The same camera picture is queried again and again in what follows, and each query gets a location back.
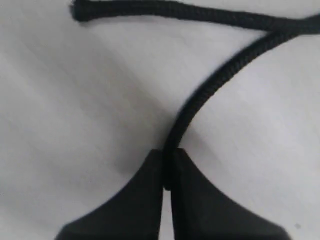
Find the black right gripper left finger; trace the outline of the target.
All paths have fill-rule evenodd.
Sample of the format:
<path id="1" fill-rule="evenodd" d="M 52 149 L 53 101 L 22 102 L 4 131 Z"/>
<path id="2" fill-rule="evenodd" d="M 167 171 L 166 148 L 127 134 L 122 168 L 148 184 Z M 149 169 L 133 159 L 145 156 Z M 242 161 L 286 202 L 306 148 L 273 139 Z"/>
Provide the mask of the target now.
<path id="1" fill-rule="evenodd" d="M 157 240 L 162 205 L 163 161 L 151 150 L 133 178 L 115 196 L 66 224 L 58 240 Z"/>

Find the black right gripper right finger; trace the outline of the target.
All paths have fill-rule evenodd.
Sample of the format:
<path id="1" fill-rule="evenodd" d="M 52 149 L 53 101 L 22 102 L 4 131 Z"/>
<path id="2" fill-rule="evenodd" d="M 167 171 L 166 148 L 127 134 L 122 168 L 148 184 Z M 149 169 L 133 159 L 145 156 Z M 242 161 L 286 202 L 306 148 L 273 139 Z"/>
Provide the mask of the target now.
<path id="1" fill-rule="evenodd" d="M 288 240 L 279 225 L 217 189 L 184 149 L 172 160 L 171 210 L 176 240 Z"/>

